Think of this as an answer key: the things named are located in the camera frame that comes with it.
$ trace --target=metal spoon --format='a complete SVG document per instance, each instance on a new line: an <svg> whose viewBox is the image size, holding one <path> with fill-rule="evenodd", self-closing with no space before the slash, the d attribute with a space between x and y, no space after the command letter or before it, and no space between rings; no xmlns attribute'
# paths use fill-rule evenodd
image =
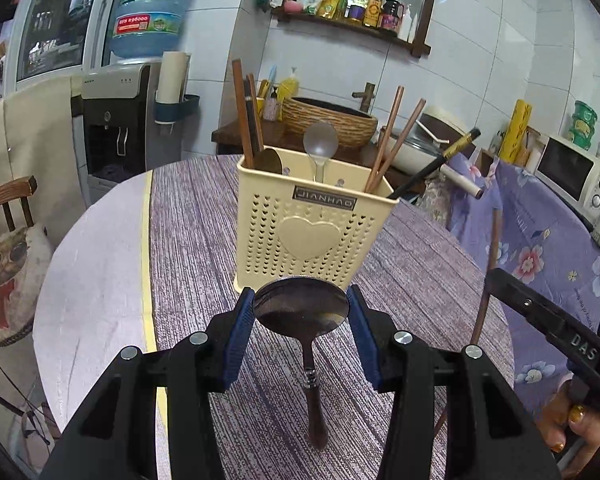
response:
<svg viewBox="0 0 600 480"><path fill-rule="evenodd" d="M253 313L272 332L300 342L309 440L316 449L323 449L327 445L327 428L322 418L312 342L335 330L347 318L347 295L331 282L309 276L291 276L263 286L253 299Z"/></svg>
<svg viewBox="0 0 600 480"><path fill-rule="evenodd" d="M330 123L318 122L304 131L302 145L315 164L316 182L324 182L324 165L338 151L338 133Z"/></svg>
<svg viewBox="0 0 600 480"><path fill-rule="evenodd" d="M265 148L253 157L253 169L282 174L282 161L273 148Z"/></svg>

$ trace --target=chair backrest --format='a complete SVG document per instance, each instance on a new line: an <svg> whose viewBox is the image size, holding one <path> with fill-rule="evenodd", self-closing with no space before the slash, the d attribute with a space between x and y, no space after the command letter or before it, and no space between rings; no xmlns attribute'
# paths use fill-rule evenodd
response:
<svg viewBox="0 0 600 480"><path fill-rule="evenodd" d="M13 216L11 215L11 209L9 208L10 200L20 199L22 204L22 212L24 213L24 219L27 223L27 227L33 227L33 218L31 217L31 209L29 209L29 202L27 197L33 195L38 188L38 183L33 176L23 176L16 180L11 180L6 184L0 186L0 206L4 211L4 218L7 221L9 231L15 231L16 226L13 223Z"/></svg>

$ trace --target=heart emblem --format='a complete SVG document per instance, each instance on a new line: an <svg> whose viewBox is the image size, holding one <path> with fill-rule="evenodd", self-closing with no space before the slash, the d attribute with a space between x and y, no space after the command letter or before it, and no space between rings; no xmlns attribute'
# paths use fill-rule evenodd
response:
<svg viewBox="0 0 600 480"><path fill-rule="evenodd" d="M278 226L278 239L298 260L311 260L338 243L340 229L329 222L314 224L301 216L289 216Z"/></svg>

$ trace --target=purple floral cloth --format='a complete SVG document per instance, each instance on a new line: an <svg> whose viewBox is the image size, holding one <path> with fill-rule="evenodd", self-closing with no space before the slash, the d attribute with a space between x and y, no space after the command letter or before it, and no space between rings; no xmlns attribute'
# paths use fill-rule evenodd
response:
<svg viewBox="0 0 600 480"><path fill-rule="evenodd" d="M594 332L600 322L600 248L577 216L545 184L499 161L487 177L463 155L449 165L478 186L476 200L455 188L447 228L481 269L487 266L491 211L502 209L498 266L575 316ZM536 412L557 389L567 359L525 319L503 304L515 358L514 389Z"/></svg>

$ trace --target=dining table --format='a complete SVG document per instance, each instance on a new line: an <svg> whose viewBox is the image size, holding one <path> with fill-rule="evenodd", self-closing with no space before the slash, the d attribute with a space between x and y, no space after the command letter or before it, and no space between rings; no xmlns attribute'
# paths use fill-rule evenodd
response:
<svg viewBox="0 0 600 480"><path fill-rule="evenodd" d="M60 430L122 348L172 348L233 309L239 156L192 158L118 184L91 205L56 249L40 292L33 339L46 399ZM468 344L484 273L454 236L400 201L355 274L368 306L430 346ZM478 344L510 385L511 338L490 302ZM393 394L365 380L348 322L314 342L325 449L308 440L296 340L256 321L237 380L210 394L226 478L375 479ZM435 410L445 393L436 389ZM166 395L158 391L158 477L169 479ZM445 471L446 431L431 478Z"/></svg>

